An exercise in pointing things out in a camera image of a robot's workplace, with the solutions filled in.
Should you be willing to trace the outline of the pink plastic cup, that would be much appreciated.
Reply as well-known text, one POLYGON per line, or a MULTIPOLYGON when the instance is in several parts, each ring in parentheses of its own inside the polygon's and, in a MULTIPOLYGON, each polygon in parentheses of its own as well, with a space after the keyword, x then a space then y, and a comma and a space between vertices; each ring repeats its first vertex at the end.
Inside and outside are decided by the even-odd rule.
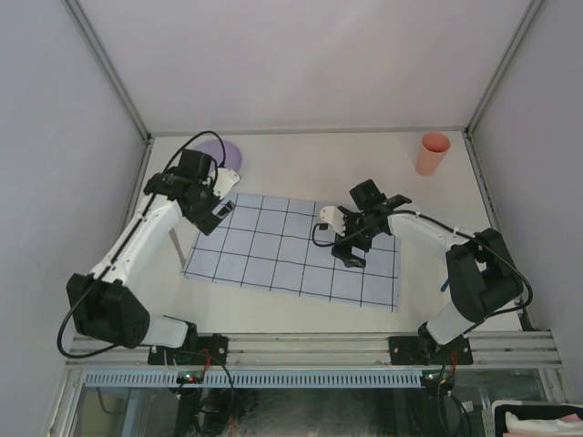
POLYGON ((432 176, 450 147, 450 139, 444 133, 430 132, 425 134, 415 162, 415 171, 424 177, 432 176))

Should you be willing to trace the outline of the blue checkered cloth placemat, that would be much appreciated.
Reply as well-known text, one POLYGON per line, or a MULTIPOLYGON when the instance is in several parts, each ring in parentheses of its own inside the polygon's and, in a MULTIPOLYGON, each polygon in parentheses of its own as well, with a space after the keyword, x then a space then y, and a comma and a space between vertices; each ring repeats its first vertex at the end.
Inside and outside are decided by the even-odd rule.
POLYGON ((362 269, 332 255, 332 229, 314 228, 322 203, 232 193, 234 210, 184 261, 190 279, 395 312, 400 303, 400 242, 382 234, 355 249, 362 269))

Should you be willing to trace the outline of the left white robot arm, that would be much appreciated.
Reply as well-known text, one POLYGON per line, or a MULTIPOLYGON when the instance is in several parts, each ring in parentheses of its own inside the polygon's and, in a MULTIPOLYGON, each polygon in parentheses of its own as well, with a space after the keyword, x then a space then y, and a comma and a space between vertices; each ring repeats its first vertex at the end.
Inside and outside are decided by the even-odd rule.
POLYGON ((239 174, 203 152, 185 149, 178 163, 154 174, 144 196, 112 249, 86 275, 66 284, 70 310, 66 322, 77 333, 106 343, 106 348, 167 348, 170 357, 188 364, 199 355, 193 323, 156 315, 138 295, 138 286, 167 235, 181 219, 209 235, 234 210, 226 199, 239 174))

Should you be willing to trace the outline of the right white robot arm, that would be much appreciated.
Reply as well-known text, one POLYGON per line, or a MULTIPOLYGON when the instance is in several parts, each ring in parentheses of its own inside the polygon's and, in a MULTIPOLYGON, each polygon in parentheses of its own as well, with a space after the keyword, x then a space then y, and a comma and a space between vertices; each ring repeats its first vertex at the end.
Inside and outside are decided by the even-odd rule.
POLYGON ((487 228, 463 231, 427 216, 401 194, 388 198, 367 179, 352 188, 356 206, 326 206, 317 226, 331 228, 328 243, 332 256, 348 269, 364 269, 366 261, 356 255, 369 252, 380 235, 404 239, 432 251, 445 263, 449 302, 417 330, 408 354, 423 364, 438 363, 459 352, 464 336, 485 321, 521 311, 515 301, 533 290, 518 270, 500 232, 487 228))

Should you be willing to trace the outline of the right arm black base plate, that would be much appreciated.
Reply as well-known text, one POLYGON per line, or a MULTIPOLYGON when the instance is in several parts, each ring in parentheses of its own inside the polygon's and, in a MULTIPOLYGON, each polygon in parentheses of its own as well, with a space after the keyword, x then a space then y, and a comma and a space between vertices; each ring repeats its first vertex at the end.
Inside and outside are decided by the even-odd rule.
POLYGON ((446 345, 432 341, 424 344, 416 335, 391 336, 388 338, 388 347, 393 365, 437 365, 452 357, 456 358, 459 365, 474 363, 469 339, 463 336, 446 345))

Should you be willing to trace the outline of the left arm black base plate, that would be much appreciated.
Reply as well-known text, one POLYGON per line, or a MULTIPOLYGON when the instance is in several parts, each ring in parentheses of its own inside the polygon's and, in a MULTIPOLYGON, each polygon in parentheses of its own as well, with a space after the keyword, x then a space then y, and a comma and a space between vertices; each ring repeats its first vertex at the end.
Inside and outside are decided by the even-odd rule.
POLYGON ((148 364, 155 366, 203 366, 225 365, 229 354, 229 339, 219 334, 199 336, 193 347, 183 346, 172 349, 162 346, 151 347, 148 364))

